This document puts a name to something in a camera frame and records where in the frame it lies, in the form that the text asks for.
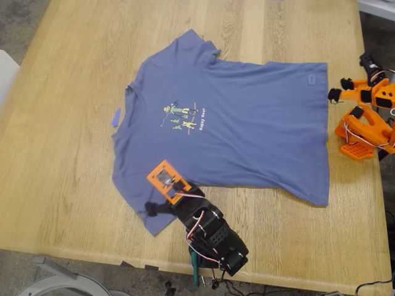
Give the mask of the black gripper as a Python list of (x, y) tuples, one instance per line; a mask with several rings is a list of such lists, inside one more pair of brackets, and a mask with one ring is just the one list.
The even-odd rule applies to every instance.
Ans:
[(187, 191), (183, 189), (181, 193), (184, 195), (181, 196), (181, 199), (173, 206), (169, 202), (161, 204), (146, 202), (144, 204), (146, 215), (149, 217), (170, 215), (177, 217), (183, 225), (192, 225), (194, 221), (193, 216), (199, 218), (203, 210), (208, 210), (209, 212), (213, 210), (213, 205), (206, 199), (204, 193), (197, 185), (192, 184), (190, 190)]

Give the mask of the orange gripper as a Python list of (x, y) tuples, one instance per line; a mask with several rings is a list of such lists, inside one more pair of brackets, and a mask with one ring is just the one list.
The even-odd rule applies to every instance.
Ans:
[(341, 79), (343, 89), (332, 88), (328, 93), (328, 100), (339, 103), (344, 100), (352, 100), (370, 104), (374, 107), (394, 108), (394, 83), (388, 78), (371, 87), (369, 79), (353, 80), (351, 78)]

